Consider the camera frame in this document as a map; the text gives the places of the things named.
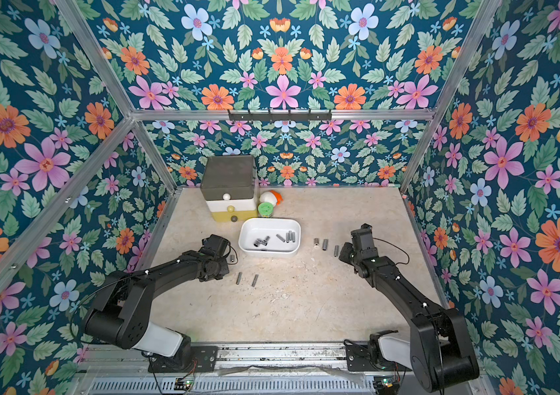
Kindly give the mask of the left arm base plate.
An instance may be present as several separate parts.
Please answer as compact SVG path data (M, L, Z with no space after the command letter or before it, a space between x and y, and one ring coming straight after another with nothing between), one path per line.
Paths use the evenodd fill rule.
M148 371L155 374L213 372L217 363L218 347L183 346L172 357L151 355L148 357Z

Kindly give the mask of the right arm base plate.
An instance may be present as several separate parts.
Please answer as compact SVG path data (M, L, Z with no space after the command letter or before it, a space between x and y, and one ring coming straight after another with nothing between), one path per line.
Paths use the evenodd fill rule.
M343 341L348 370L351 372L367 371L408 371L397 362L386 360L375 342Z

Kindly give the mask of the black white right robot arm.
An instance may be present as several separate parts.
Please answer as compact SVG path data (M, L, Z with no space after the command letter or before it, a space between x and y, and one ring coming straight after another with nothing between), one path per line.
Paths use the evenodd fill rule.
M407 337L385 330L371 334L365 345L346 340L348 356L358 356L378 370L389 365L412 370L428 393L479 378L464 316L456 308L446 309L431 301L405 278L397 263L380 256L370 225L351 232L339 260L386 296L408 324Z

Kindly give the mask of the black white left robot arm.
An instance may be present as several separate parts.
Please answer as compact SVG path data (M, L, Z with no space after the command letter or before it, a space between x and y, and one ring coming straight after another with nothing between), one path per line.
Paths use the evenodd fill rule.
M189 281L218 281L229 273L229 240L210 235L201 248L173 260L132 273L115 272L94 295L83 320L83 331L123 350L137 350L175 369L193 363L189 336L151 321L153 301Z

